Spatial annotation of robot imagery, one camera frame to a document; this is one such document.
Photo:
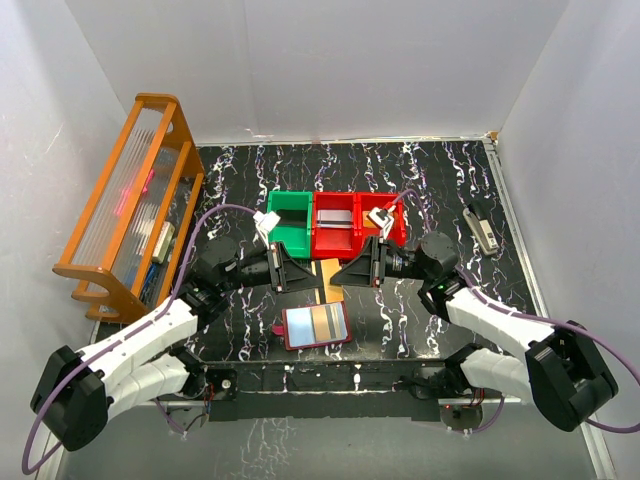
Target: purple cable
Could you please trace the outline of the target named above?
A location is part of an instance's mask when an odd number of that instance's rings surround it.
[[[460,274],[463,276],[463,278],[469,285],[473,285],[473,282],[471,281],[469,276],[466,274],[466,272],[464,272],[461,268],[459,268],[458,271],[460,272]],[[482,303],[484,303],[486,306],[488,306],[492,310],[495,310],[496,312],[510,314],[512,317],[520,318],[522,320],[531,320],[534,322],[547,323],[549,325],[553,325],[559,328],[564,328],[565,330],[569,330],[578,335],[587,337],[588,339],[594,341],[595,343],[600,345],[602,348],[607,350],[611,355],[613,355],[629,371],[629,373],[633,376],[633,378],[638,383],[638,385],[640,385],[640,372],[638,372],[636,367],[632,365],[631,361],[628,358],[626,358],[622,353],[620,353],[618,350],[616,350],[613,346],[609,345],[609,343],[606,340],[603,340],[597,335],[594,335],[590,331],[580,327],[576,327],[575,325],[571,325],[561,320],[556,320],[553,318],[538,317],[537,315],[529,315],[528,313],[514,312],[512,310],[509,310],[507,308],[501,307],[500,305],[493,303],[493,301],[490,301],[490,299],[486,297],[482,292],[480,292],[478,288],[471,288],[470,290],[471,290],[471,293],[473,293],[473,295],[478,300],[480,300]],[[614,426],[605,425],[603,423],[596,422],[593,420],[587,420],[587,423],[596,428],[604,430],[605,432],[610,432],[610,433],[625,434],[625,433],[636,433],[640,431],[640,423],[637,423],[629,427],[614,427]]]
[[[398,196],[396,198],[394,198],[391,203],[393,203],[395,205],[396,203],[398,203],[400,200],[402,200],[407,195],[412,195],[413,198],[416,200],[416,203],[420,207],[420,212],[422,212],[422,218],[424,219],[425,233],[430,232],[431,228],[429,227],[429,217],[427,217],[427,211],[424,209],[424,204],[422,203],[422,200],[420,199],[420,195],[413,188],[407,188],[405,191],[403,191],[400,194],[398,194]]]
[[[189,237],[189,242],[187,243],[187,250],[186,250],[186,253],[185,253],[185,256],[184,256],[184,260],[182,261],[182,265],[180,266],[180,270],[178,272],[178,278],[176,279],[176,284],[175,284],[175,287],[174,287],[173,291],[171,292],[171,296],[169,297],[169,301],[167,302],[167,305],[160,311],[160,313],[158,313],[158,315],[156,315],[156,317],[153,319],[153,321],[158,320],[164,314],[166,314],[169,311],[169,308],[171,308],[171,304],[176,299],[176,297],[178,295],[178,290],[180,290],[180,286],[182,285],[182,282],[184,280],[184,275],[185,275],[185,272],[186,272],[187,267],[189,265],[189,261],[191,260],[191,252],[193,250],[193,246],[196,243],[196,235],[200,231],[200,228],[202,228],[202,225],[204,225],[204,222],[206,222],[207,219],[211,215],[213,215],[214,213],[219,212],[220,210],[223,210],[225,208],[234,208],[236,210],[241,210],[243,212],[250,213],[251,215],[254,215],[256,213],[255,210],[252,210],[252,209],[247,208],[247,207],[243,207],[241,205],[234,205],[234,204],[231,204],[231,203],[223,203],[221,205],[217,205],[217,206],[215,206],[215,207],[213,207],[213,208],[211,208],[211,209],[209,209],[209,210],[207,210],[205,212],[205,214],[202,216],[202,218],[200,218],[200,220],[198,220],[198,222],[196,223],[196,226],[193,229],[193,233],[191,234],[191,237]],[[134,329],[132,332],[130,332],[125,337],[125,340],[128,340],[132,336],[134,336],[137,333],[140,333],[141,331],[143,331],[145,328],[147,328],[149,325],[151,325],[153,323],[153,321],[148,320],[147,322],[143,323],[142,325],[140,325],[139,327]],[[121,343],[122,343],[122,341],[118,340],[118,341],[108,345],[104,349],[100,350],[93,357],[83,361],[80,365],[78,365],[76,368],[74,368],[66,377],[64,377],[62,379],[62,381],[56,386],[56,388],[53,389],[51,394],[47,397],[47,399],[42,404],[42,407],[40,407],[40,411],[36,415],[36,419],[34,420],[33,425],[31,426],[31,430],[29,431],[29,436],[27,437],[27,442],[26,442],[26,444],[24,446],[24,452],[22,454],[22,473],[24,473],[25,475],[31,475],[32,473],[37,471],[62,446],[61,442],[56,443],[56,445],[54,445],[54,447],[51,450],[49,450],[47,453],[45,453],[42,456],[42,458],[40,460],[38,460],[38,462],[33,467],[29,466],[29,456],[31,455],[31,448],[33,447],[33,441],[35,439],[36,433],[38,432],[38,427],[42,423],[42,420],[44,419],[45,415],[47,414],[47,411],[49,410],[49,408],[53,404],[53,401],[56,399],[56,397],[71,382],[71,380],[73,380],[76,377],[76,375],[78,375],[78,373],[80,373],[82,370],[84,370],[86,367],[91,365],[93,362],[95,362],[96,360],[98,360],[102,356],[106,355],[108,352],[112,351],[114,348],[116,348]]]

